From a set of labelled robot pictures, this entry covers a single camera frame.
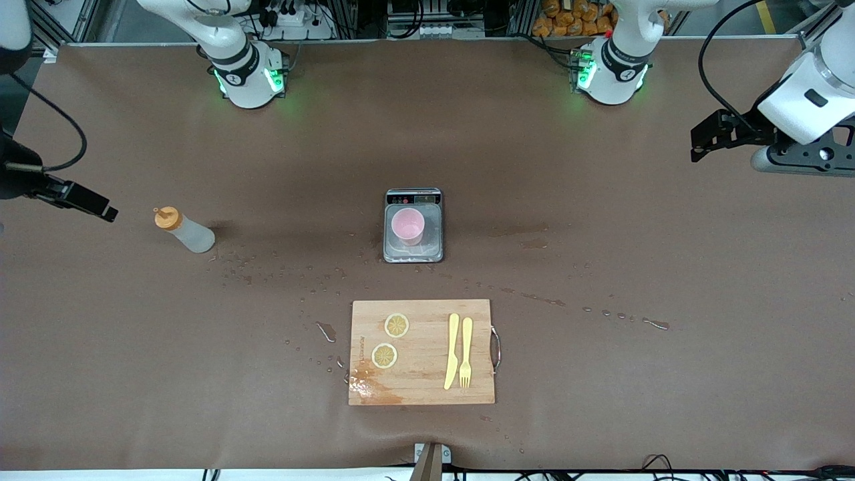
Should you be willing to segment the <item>orange packaged goods pile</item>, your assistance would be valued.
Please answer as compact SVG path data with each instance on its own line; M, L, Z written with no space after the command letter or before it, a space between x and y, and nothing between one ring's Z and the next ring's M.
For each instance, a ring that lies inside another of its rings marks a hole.
M619 13L610 0L540 0L533 37L592 37L609 35Z

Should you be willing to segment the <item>white socket strip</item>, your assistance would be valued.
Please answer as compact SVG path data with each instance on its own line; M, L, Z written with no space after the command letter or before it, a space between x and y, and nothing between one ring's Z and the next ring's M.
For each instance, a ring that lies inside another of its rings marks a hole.
M259 0L254 26L267 41L338 39L330 10L318 0Z
M481 21L447 21L422 23L415 33L410 31L410 21L403 23L390 23L388 25L389 37L403 37L403 39L483 39L486 31Z

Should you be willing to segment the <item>pink cup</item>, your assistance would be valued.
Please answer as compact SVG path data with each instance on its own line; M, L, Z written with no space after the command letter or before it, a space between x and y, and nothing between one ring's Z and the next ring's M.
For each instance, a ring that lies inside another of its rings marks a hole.
M391 230L394 237L404 246L412 247L421 243L424 229L425 217L418 209L403 208L391 217Z

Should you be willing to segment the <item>aluminium frame profile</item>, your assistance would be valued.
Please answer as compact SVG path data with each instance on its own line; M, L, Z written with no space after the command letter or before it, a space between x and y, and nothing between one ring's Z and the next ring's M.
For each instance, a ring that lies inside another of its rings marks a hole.
M804 25L799 27L799 38L803 51L808 49L816 41L824 36L825 31L830 29L840 18L840 9L836 4L828 4L815 15L810 16Z
M27 0L33 35L44 49L79 43L94 27L103 0Z

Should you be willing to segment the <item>yellow plastic fork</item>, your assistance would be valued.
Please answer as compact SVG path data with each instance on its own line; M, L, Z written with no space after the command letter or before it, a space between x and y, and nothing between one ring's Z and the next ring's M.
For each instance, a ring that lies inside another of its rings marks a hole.
M470 353L473 323L474 321L470 317L464 317L464 320L462 320L462 362L459 366L459 385L462 389L467 389L470 386L472 377Z

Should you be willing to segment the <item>silver kitchen scale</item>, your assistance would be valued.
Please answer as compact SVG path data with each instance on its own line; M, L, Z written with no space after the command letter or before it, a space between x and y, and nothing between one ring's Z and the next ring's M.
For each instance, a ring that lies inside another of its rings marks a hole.
M398 188L385 193L382 253L388 264L437 264L445 256L443 192L437 188ZM407 247L394 237L391 217L412 207L425 217L421 243Z

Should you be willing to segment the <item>translucent sauce bottle orange cap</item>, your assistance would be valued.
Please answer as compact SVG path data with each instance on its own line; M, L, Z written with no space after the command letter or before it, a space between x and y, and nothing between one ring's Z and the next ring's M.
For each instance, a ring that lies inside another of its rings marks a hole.
M175 207L155 208L153 213L156 226L174 235L190 252L208 252L216 243L216 235L211 229L192 221Z

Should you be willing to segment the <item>yellow plastic knife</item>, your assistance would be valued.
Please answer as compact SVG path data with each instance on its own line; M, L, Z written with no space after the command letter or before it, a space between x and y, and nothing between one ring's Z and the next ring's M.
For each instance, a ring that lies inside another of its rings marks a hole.
M449 390L453 386L458 372L458 335L460 333L461 319L457 313L449 314L448 319L448 347L447 347L447 365L445 374L444 390Z

